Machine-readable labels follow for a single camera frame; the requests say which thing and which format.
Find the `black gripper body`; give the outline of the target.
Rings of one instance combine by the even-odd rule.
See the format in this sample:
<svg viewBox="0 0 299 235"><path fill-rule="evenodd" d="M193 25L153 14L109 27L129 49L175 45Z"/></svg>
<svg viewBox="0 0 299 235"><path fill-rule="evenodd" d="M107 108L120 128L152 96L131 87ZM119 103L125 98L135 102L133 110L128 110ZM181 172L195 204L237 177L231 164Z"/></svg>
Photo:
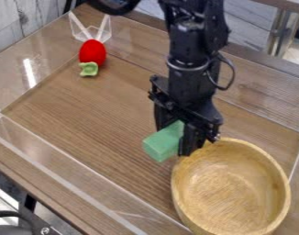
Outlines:
<svg viewBox="0 0 299 235"><path fill-rule="evenodd" d="M219 62L204 62L199 66L176 65L168 62L168 76L149 78L152 88L148 97L155 105L177 108L179 120L207 122L207 140L216 141L223 117L213 105L213 95L219 90Z"/></svg>

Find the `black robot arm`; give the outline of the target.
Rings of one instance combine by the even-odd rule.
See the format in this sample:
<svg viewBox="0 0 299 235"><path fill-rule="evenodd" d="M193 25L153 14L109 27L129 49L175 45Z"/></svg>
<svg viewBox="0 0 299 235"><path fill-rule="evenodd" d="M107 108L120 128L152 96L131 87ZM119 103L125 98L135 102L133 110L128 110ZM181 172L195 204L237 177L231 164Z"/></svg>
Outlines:
<svg viewBox="0 0 299 235"><path fill-rule="evenodd" d="M157 131L181 123L175 154L188 156L207 141L215 142L223 117L213 105L223 64L232 62L220 50L228 45L224 0L157 0L169 37L168 75L149 78L148 98L155 104Z"/></svg>

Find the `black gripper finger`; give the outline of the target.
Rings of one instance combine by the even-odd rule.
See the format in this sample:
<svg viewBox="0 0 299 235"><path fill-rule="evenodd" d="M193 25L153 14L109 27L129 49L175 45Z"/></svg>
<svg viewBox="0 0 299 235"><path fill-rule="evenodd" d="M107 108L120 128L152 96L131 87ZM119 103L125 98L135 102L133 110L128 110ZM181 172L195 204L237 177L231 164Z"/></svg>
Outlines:
<svg viewBox="0 0 299 235"><path fill-rule="evenodd" d="M203 147L207 140L208 123L185 122L183 136L179 140L177 155L189 156L191 153Z"/></svg>
<svg viewBox="0 0 299 235"><path fill-rule="evenodd" d="M163 106L155 105L155 122L157 130L167 128L177 120L179 111L176 107L173 109L168 109Z"/></svg>

